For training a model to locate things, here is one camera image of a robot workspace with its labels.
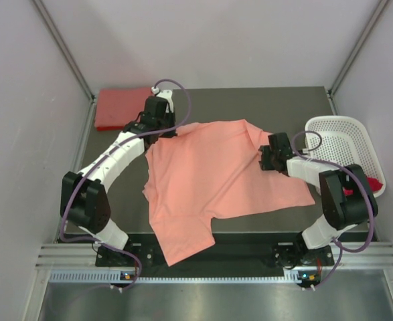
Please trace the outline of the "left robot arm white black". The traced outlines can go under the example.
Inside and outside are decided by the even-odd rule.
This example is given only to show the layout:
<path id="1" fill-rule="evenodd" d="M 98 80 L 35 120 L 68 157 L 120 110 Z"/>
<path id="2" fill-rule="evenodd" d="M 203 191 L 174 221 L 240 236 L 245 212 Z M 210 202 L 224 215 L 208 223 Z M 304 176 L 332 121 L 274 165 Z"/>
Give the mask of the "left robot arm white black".
<path id="1" fill-rule="evenodd" d="M 127 265 L 134 256 L 129 236 L 111 218 L 107 192 L 120 174 L 159 138 L 176 135 L 173 92 L 162 90 L 145 100 L 136 120 L 120 131 L 114 142 L 90 165 L 62 179 L 60 216 L 62 227 L 71 222 L 103 245 L 110 256 Z"/>

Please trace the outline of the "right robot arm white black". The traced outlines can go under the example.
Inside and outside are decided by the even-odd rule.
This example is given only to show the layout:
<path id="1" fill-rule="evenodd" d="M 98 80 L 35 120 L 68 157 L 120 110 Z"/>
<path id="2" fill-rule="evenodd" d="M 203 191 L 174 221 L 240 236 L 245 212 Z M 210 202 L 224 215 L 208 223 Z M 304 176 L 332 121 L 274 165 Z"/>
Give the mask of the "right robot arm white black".
<path id="1" fill-rule="evenodd" d="M 314 264 L 326 255 L 332 241 L 363 222 L 370 226 L 368 237 L 373 237 L 378 204 L 360 165 L 313 158 L 308 150 L 296 149 L 295 141 L 284 132 L 270 134 L 268 144 L 259 151 L 262 170 L 301 179 L 318 188 L 321 195 L 322 214 L 296 236 L 287 268 Z"/>

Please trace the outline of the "salmon pink t shirt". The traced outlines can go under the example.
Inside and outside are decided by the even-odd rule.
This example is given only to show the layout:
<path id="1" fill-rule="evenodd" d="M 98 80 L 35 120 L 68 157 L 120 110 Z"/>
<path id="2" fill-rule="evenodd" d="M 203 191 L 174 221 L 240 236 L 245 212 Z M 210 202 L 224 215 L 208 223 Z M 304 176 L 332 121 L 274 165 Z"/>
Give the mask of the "salmon pink t shirt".
<path id="1" fill-rule="evenodd" d="M 167 265 L 214 245 L 211 222 L 314 204 L 307 184 L 260 168 L 268 133 L 245 120 L 193 123 L 146 154 L 143 193 Z"/>

